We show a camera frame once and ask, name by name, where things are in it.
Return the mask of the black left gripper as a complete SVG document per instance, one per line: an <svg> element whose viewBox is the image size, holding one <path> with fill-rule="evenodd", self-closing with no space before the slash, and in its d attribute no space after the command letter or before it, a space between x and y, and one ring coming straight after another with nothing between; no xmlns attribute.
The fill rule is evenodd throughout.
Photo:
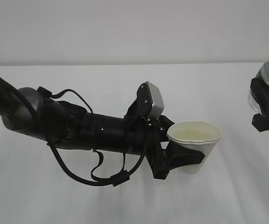
<svg viewBox="0 0 269 224"><path fill-rule="evenodd" d="M132 175L147 159L153 178L164 180L169 171L181 168L186 174L195 174L200 170L205 154L201 151L181 146L170 141L164 150L161 143L168 142L167 131L174 122L164 115L158 119L125 116L125 142L131 146L130 154L139 155L135 166L128 171Z"/></svg>

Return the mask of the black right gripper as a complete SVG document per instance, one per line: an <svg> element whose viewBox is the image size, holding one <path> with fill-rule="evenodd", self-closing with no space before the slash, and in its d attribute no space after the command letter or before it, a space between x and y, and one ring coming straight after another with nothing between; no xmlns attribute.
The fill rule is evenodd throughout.
<svg viewBox="0 0 269 224"><path fill-rule="evenodd" d="M251 80L250 89L262 114L253 116L252 125L259 132L269 131L269 86L257 77Z"/></svg>

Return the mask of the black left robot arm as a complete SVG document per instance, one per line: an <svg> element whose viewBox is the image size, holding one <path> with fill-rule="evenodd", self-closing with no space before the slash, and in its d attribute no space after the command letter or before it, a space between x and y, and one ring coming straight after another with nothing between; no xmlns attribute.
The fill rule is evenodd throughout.
<svg viewBox="0 0 269 224"><path fill-rule="evenodd" d="M144 82L123 118L95 114L89 105L81 107L39 87L16 89L0 77L0 117L4 127L47 142L56 161L73 180L89 186L117 186L130 179L144 159L153 177L164 180L178 167L198 165L204 153L183 147L170 140L168 129L173 122L162 114L164 105L159 89ZM108 178L95 175L90 180L71 172L59 149L92 150L103 162L102 151L136 154L139 160L130 170L122 168Z"/></svg>

